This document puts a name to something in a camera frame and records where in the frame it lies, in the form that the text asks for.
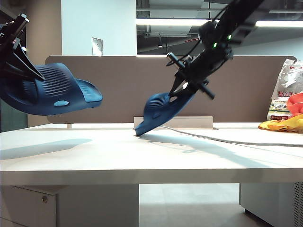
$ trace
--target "ceiling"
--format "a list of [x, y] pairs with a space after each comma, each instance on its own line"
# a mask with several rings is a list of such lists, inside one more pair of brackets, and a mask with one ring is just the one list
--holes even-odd
[[[137, 18], [214, 18], [232, 0], [137, 0]], [[303, 0], [275, 0], [272, 10], [265, 20], [303, 20], [303, 13], [289, 13], [291, 10], [303, 12]], [[194, 45], [188, 42], [197, 38], [198, 26], [137, 26], [138, 54], [165, 54], [174, 50], [185, 54]], [[303, 36], [302, 28], [259, 27], [243, 42], [243, 46], [291, 39]]]

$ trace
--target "brown partition panel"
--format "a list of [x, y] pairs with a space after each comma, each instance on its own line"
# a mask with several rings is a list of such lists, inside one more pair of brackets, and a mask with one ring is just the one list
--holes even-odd
[[[178, 116], [213, 116], [214, 122], [262, 122], [287, 56], [235, 56], [209, 76], [214, 100], [197, 92]], [[93, 83], [103, 94], [100, 107], [48, 116], [51, 123], [134, 122], [143, 116], [146, 100], [168, 92], [174, 66], [166, 58], [128, 56], [50, 56], [46, 63], [67, 65], [76, 78]]]

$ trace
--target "cable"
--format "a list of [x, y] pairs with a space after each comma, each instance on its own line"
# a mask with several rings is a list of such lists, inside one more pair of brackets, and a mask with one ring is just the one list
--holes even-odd
[[[185, 57], [187, 57], [199, 45], [200, 41], [201, 41], [201, 39], [198, 40], [198, 42], [194, 45], [193, 48], [191, 48], [191, 50], [188, 53], [186, 53], [183, 57], [179, 58], [177, 61], [181, 61]], [[174, 64], [174, 61], [171, 60], [171, 61], [169, 61], [169, 63], [166, 64], [166, 66], [170, 66], [170, 65], [173, 65], [173, 64]]]
[[235, 141], [235, 140], [223, 140], [223, 139], [218, 139], [214, 137], [209, 137], [209, 136], [204, 136], [204, 135], [197, 135], [197, 134], [192, 134], [189, 132], [185, 131], [179, 131], [167, 126], [160, 126], [159, 128], [165, 128], [165, 129], [170, 129], [178, 133], [182, 133], [185, 135], [189, 136], [194, 136], [194, 137], [199, 137], [207, 140], [215, 140], [223, 143], [231, 143], [231, 144], [237, 144], [237, 145], [253, 145], [253, 146], [281, 146], [281, 147], [296, 147], [296, 148], [303, 148], [303, 144], [289, 144], [289, 143], [254, 143], [254, 142], [242, 142], [242, 141]]
[[216, 20], [228, 7], [229, 5], [225, 6], [214, 18], [213, 21]]
[[[229, 5], [226, 5], [213, 19], [213, 21], [215, 21], [227, 8], [228, 8]], [[194, 47], [188, 52], [186, 53], [183, 57], [179, 58], [177, 61], [181, 61], [183, 60], [185, 57], [187, 57], [198, 45], [199, 43], [201, 42], [201, 38], [198, 40], [198, 42], [194, 45]], [[171, 60], [169, 61], [166, 66], [171, 66], [174, 64], [174, 61]]]

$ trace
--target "plastic bag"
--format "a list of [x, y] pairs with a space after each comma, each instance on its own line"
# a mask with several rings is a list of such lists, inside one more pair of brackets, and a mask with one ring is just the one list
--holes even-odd
[[292, 114], [286, 107], [290, 96], [303, 92], [303, 62], [287, 59], [271, 97], [267, 120], [287, 120]]

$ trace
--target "desk drawer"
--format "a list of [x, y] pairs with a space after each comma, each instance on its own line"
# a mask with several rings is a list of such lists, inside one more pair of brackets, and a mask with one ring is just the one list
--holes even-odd
[[55, 201], [54, 195], [2, 186], [1, 218], [27, 227], [55, 227]]

